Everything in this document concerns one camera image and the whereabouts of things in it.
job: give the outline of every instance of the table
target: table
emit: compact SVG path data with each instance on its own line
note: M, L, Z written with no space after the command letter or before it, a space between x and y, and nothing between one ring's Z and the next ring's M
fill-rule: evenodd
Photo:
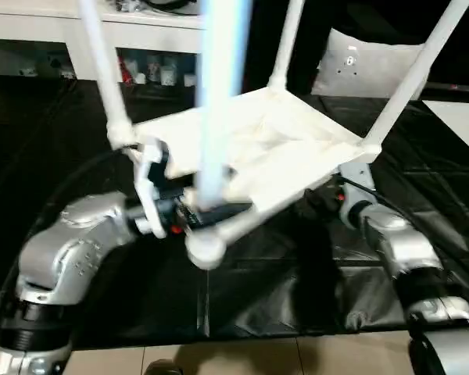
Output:
M157 105L140 96L139 87L122 89L134 122L193 105ZM358 135L366 134L385 104L305 100ZM49 193L108 147L95 82L0 77L0 285ZM469 147L423 102L407 106L372 171L378 190L443 238L469 268ZM125 157L102 165L56 207L114 189L130 194L131 176ZM97 303L77 347L405 328L378 257L337 219L326 220L313 192L231 246L209 273L189 262L183 244L177 237L145 238L113 252L93 289L90 300ZM469 296L469 277L450 259L443 261Z

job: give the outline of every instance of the red marking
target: red marking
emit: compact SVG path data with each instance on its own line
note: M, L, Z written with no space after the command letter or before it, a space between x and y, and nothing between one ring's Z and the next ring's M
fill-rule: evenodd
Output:
M172 227L170 227L170 231L173 234L181 234L182 233L182 228L178 227L177 225L173 225Z

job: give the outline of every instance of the tile floor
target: tile floor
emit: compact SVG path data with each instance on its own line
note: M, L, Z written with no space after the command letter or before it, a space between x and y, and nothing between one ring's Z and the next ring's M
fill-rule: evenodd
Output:
M407 332L75 352L64 375L143 375L173 359L184 375L413 375Z

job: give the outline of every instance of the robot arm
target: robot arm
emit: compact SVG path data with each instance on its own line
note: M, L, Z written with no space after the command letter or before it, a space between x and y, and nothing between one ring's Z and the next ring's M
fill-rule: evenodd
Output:
M342 177L374 190L367 164L339 167ZM379 254L399 297L416 375L469 375L469 303L449 284L431 242L399 212L344 185L341 218Z
M249 209L250 202L199 211L183 202L192 176L165 178L164 143L146 145L135 174L135 204L119 192L68 205L20 254L16 300L0 322L0 375L61 374L70 357L77 307L106 256L139 235L189 237ZM209 257L212 266L220 257Z

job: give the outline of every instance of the white shelf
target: white shelf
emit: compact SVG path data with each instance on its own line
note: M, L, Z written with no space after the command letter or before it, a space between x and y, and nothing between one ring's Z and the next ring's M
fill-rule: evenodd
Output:
M101 19L106 22L135 23L184 29L201 29L201 16L175 16L146 10L118 12L106 0L98 0ZM76 0L0 0L0 14L80 19Z
M201 16L117 12L109 0L97 2L118 80L115 48L200 52ZM95 80L77 0L0 0L0 39L65 43L77 78Z

